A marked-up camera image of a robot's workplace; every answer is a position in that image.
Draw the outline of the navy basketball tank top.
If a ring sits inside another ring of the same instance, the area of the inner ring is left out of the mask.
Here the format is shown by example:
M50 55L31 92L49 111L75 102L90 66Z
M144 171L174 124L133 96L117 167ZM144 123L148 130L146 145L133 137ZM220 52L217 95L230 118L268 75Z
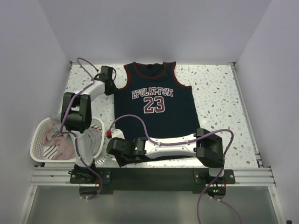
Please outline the navy basketball tank top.
M200 127L192 87L175 76L176 62L130 63L126 85L114 94L115 127L133 141L166 139L196 133Z

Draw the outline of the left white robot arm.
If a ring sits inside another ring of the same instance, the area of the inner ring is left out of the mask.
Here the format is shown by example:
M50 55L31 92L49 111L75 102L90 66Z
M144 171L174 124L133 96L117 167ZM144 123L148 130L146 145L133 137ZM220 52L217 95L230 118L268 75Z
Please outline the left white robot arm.
M88 139L88 129L92 123L91 102L102 94L115 94L118 91L115 78L115 68L102 66L86 87L76 92L66 92L63 96L60 132L71 137L75 164L85 167L80 177L86 183L94 182L97 177L96 170L90 167L94 163L91 141Z

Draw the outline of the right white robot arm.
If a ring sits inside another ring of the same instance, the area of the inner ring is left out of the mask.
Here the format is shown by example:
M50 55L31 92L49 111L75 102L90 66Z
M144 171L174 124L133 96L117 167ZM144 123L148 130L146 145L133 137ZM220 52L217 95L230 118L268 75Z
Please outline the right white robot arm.
M135 138L124 139L122 131L112 133L106 152L116 158L120 167L132 163L163 161L181 158L197 158L209 168L208 178L213 183L224 179L222 138L206 129L199 128L196 133L166 139Z

